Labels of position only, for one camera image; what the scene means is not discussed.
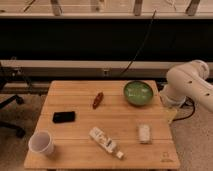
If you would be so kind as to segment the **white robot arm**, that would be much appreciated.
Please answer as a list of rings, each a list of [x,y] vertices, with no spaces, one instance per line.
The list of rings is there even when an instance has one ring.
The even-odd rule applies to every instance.
[[[209,74],[209,66],[202,60],[170,68],[166,74],[167,84],[160,91],[163,105],[180,107],[189,97],[213,112],[213,85],[206,81]]]

